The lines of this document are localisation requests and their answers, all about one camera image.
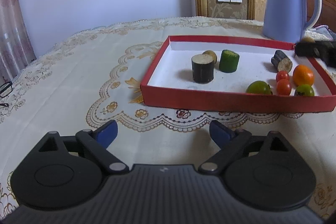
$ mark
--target tablecloth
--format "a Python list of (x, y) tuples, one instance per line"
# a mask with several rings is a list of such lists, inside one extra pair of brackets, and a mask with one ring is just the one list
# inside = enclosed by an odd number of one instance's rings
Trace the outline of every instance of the tablecloth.
[[(205, 17), (142, 20), (85, 30), (55, 45), (17, 77), (0, 109), (0, 219), (16, 206), (13, 170), (48, 131), (74, 135), (110, 119), (119, 133), (108, 150), (134, 163), (198, 166), (218, 151), (211, 120), (255, 135), (280, 131), (313, 168), (309, 206), (328, 217), (336, 209), (336, 112), (246, 114), (164, 109), (143, 104), (140, 81), (168, 35), (263, 37), (263, 23)], [(320, 34), (307, 32), (314, 38)], [(330, 72), (335, 80), (336, 73)]]

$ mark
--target pink curtain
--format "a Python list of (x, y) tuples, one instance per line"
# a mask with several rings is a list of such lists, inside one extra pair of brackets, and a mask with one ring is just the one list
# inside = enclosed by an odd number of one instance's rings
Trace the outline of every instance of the pink curtain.
[(18, 0), (0, 0), (0, 85), (36, 59)]

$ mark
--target red cherry tomato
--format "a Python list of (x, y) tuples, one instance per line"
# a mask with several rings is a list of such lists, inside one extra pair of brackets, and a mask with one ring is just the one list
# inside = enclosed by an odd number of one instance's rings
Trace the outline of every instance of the red cherry tomato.
[(285, 70), (279, 71), (275, 77), (276, 82), (279, 82), (281, 79), (286, 79), (289, 81), (289, 75)]
[(287, 79), (281, 79), (277, 83), (278, 95), (290, 95), (292, 91), (292, 85)]

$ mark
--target wooden headboard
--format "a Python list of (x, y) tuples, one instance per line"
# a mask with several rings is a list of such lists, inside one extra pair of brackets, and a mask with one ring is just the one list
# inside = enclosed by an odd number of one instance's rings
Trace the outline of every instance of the wooden headboard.
[[(314, 0), (307, 0), (307, 21), (314, 11)], [(328, 25), (329, 29), (336, 32), (336, 0), (322, 0), (322, 11), (315, 26)]]

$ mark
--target white tablecloth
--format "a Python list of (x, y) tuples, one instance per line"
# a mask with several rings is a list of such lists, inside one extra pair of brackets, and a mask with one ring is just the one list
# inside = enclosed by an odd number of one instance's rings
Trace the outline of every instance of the white tablecloth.
[(259, 38), (261, 30), (262, 22), (234, 19), (144, 20), (83, 31), (56, 45), (20, 74), (13, 93), (3, 100), (10, 107), (0, 108), (0, 219), (17, 206), (11, 172), (46, 132), (74, 135), (110, 119), (118, 121), (119, 133), (108, 150), (129, 166), (198, 166), (218, 151), (208, 133), (213, 119), (256, 135), (279, 130), (313, 168), (318, 184), (310, 207), (327, 217), (336, 209), (335, 112), (244, 114), (142, 103), (140, 81), (168, 35)]

